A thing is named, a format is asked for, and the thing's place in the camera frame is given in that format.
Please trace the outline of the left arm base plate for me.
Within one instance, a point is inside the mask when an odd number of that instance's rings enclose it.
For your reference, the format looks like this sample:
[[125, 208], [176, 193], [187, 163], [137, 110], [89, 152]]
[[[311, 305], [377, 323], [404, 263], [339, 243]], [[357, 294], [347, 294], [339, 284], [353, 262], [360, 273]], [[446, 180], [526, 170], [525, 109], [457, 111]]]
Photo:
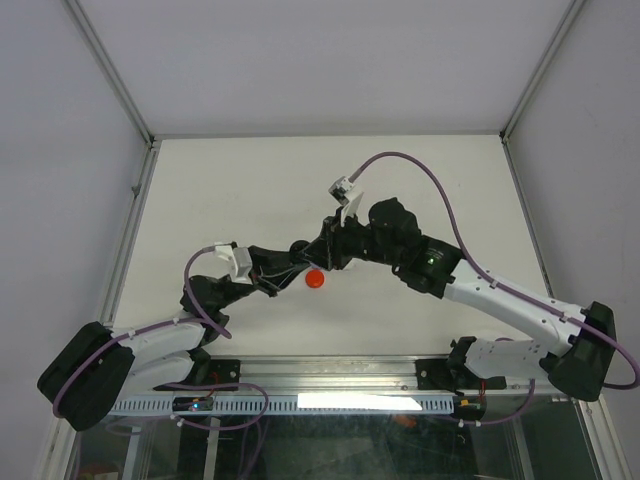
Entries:
[[176, 384], [154, 387], [155, 391], [212, 391], [214, 386], [222, 385], [222, 391], [237, 391], [241, 378], [239, 359], [211, 358], [197, 363], [185, 380]]

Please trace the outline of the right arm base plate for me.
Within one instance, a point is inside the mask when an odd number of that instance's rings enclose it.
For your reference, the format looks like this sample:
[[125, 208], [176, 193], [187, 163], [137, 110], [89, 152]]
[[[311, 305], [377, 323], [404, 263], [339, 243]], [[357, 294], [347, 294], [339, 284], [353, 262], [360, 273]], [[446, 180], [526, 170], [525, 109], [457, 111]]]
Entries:
[[425, 358], [414, 362], [419, 390], [457, 392], [465, 386], [461, 364], [450, 358]]

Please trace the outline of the black earbud case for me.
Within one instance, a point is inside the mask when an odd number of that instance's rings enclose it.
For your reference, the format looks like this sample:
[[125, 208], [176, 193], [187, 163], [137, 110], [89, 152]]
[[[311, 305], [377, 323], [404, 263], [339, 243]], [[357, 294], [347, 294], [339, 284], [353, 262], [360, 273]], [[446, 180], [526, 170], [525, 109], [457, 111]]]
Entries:
[[306, 240], [297, 240], [291, 244], [289, 248], [290, 260], [293, 263], [302, 263], [305, 261], [305, 251], [309, 246], [309, 242]]

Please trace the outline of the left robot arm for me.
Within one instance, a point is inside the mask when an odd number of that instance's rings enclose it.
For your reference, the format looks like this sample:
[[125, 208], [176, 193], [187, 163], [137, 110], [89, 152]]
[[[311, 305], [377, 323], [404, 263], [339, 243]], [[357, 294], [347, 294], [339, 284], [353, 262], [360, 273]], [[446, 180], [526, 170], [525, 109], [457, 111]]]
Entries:
[[181, 312], [149, 325], [82, 326], [37, 381], [56, 417], [82, 432], [119, 401], [156, 387], [198, 388], [209, 377], [204, 348], [230, 338], [229, 305], [261, 291], [270, 297], [309, 266], [294, 242], [286, 251], [217, 243], [194, 253], [183, 272]]

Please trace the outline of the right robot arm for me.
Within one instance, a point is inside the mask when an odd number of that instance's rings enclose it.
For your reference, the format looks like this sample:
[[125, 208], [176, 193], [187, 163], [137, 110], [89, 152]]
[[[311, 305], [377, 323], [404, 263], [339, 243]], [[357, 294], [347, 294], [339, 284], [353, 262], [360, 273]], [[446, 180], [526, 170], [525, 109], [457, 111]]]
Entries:
[[396, 198], [375, 203], [368, 219], [362, 225], [354, 216], [328, 217], [315, 240], [296, 241], [290, 250], [326, 270], [342, 270], [353, 259], [388, 265], [412, 290], [475, 308], [525, 333], [542, 352], [535, 373], [566, 395], [598, 399], [614, 355], [608, 306], [580, 307], [527, 293], [474, 268], [461, 249], [424, 235]]

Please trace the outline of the red earbud case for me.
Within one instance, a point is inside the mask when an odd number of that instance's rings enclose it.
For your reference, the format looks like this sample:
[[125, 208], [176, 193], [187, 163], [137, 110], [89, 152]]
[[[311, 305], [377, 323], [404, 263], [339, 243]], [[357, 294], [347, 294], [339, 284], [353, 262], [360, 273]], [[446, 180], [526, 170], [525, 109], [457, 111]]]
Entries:
[[325, 283], [325, 275], [322, 270], [311, 269], [305, 275], [305, 283], [311, 289], [319, 289]]

